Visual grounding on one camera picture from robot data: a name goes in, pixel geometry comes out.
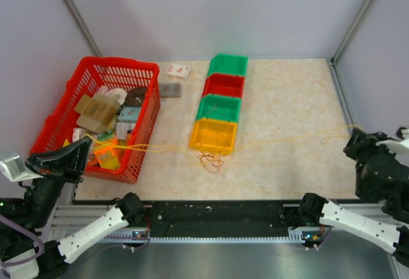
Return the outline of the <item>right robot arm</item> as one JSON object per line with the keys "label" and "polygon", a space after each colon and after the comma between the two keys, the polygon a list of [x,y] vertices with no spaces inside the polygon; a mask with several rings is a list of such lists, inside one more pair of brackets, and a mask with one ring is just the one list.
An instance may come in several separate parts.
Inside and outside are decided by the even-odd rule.
{"label": "right robot arm", "polygon": [[298,217],[306,225],[331,226],[365,239],[407,266],[408,166],[396,156],[408,154],[408,129],[400,127],[396,134],[393,139],[383,132],[354,128],[343,152],[355,161],[355,195],[363,202],[382,202],[381,211],[401,225],[358,215],[315,193],[303,196]]}

